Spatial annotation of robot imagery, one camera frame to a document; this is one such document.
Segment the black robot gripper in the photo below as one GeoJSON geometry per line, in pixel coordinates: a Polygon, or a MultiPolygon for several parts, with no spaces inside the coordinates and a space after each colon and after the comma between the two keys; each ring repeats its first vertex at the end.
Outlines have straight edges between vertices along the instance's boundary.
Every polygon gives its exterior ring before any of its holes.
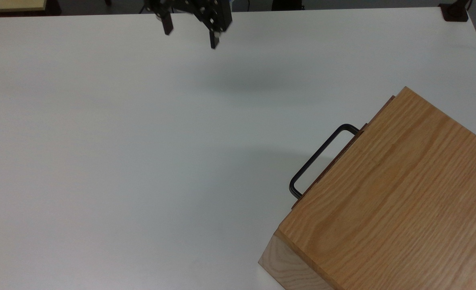
{"type": "Polygon", "coordinates": [[[215,50],[220,35],[226,32],[232,22],[232,11],[228,0],[144,0],[143,11],[156,15],[162,22],[166,35],[174,29],[171,10],[179,10],[194,15],[210,31],[210,47],[215,50]]]}

